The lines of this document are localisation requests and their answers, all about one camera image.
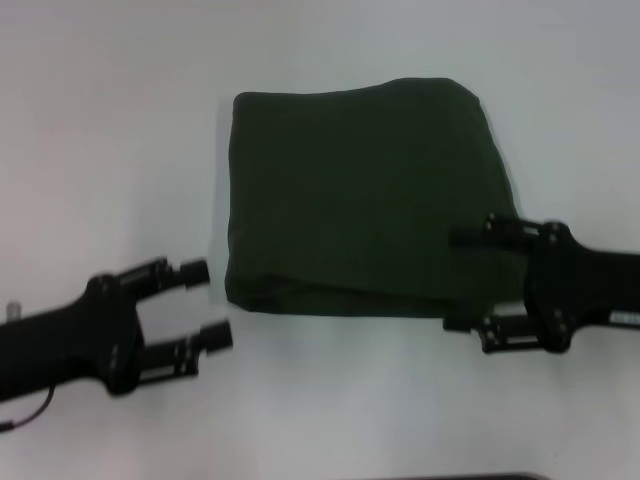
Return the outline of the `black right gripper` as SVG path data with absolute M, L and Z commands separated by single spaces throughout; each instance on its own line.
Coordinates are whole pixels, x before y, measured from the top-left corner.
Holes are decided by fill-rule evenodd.
M 540 225 L 494 213 L 479 228 L 452 227 L 451 247 L 529 255 L 524 283 L 529 316 L 467 309 L 443 319 L 447 332 L 477 333 L 485 354 L 564 353 L 586 327 L 639 329 L 637 254 L 588 248 L 563 223 Z

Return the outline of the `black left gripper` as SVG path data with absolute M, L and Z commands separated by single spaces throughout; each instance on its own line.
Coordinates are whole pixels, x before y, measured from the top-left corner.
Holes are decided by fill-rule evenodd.
M 136 303 L 169 290 L 209 284 L 204 259 L 174 267 L 159 258 L 119 273 L 117 282 L 111 277 L 91 280 L 69 305 L 3 324 L 1 396 L 17 398 L 81 379 L 97 380 L 118 396 L 137 383 L 197 377 L 202 353 L 233 347 L 230 322 L 142 348 Z

